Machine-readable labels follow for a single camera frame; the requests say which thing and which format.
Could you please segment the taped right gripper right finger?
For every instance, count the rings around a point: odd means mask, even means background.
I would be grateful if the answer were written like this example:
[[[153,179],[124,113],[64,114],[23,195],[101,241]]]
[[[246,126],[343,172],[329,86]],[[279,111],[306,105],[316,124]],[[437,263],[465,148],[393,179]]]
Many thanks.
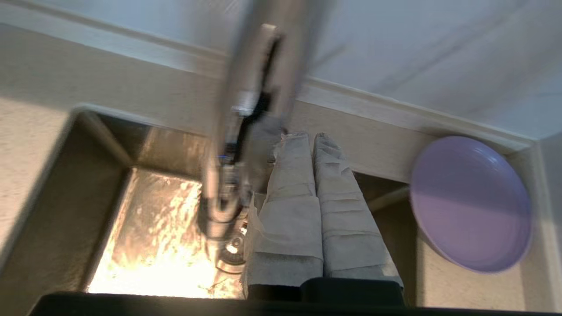
[[[403,287],[343,150],[325,133],[315,136],[313,167],[321,203],[324,275],[392,281]]]

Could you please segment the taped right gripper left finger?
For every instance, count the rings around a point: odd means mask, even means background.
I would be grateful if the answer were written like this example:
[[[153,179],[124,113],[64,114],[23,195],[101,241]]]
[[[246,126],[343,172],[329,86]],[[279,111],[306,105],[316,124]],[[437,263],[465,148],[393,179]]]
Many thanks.
[[[249,210],[241,277],[245,298],[263,288],[300,288],[322,277],[321,231],[309,136],[283,136],[267,193],[255,195]]]

